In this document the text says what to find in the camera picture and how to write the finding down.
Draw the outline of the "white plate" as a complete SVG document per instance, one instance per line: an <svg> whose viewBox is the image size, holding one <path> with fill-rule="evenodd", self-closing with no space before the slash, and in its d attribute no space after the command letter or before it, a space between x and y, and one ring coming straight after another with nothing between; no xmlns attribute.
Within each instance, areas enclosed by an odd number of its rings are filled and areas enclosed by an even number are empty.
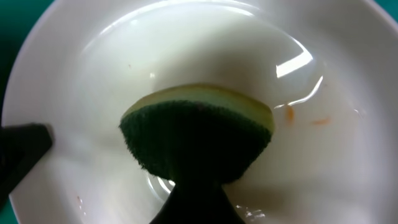
<svg viewBox="0 0 398 224"><path fill-rule="evenodd" d="M214 83L267 104L272 142L225 191L246 223L397 222L397 22L374 1L55 1L16 58L2 123L53 148L19 223L148 223L173 182L118 128L154 91Z"/></svg>

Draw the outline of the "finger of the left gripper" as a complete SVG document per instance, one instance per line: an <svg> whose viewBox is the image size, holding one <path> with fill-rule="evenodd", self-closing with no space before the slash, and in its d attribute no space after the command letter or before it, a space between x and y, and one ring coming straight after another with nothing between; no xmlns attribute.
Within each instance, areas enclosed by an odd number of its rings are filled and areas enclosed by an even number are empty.
<svg viewBox="0 0 398 224"><path fill-rule="evenodd" d="M52 146L53 128L49 124L1 127L1 207Z"/></svg>

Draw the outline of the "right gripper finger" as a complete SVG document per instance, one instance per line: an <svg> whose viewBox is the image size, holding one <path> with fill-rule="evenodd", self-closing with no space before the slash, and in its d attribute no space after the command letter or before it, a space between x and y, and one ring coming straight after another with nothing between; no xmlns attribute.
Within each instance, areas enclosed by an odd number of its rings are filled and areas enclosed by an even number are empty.
<svg viewBox="0 0 398 224"><path fill-rule="evenodd" d="M150 224L244 224L220 185L176 183Z"/></svg>

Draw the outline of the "green and yellow sponge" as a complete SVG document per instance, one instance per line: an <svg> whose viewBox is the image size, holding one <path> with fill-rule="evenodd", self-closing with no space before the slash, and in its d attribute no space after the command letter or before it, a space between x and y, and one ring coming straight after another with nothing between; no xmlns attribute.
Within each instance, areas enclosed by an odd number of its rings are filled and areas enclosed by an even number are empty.
<svg viewBox="0 0 398 224"><path fill-rule="evenodd" d="M214 85L182 85L135 102L119 128L139 165L184 185L238 180L259 157L275 130L264 103Z"/></svg>

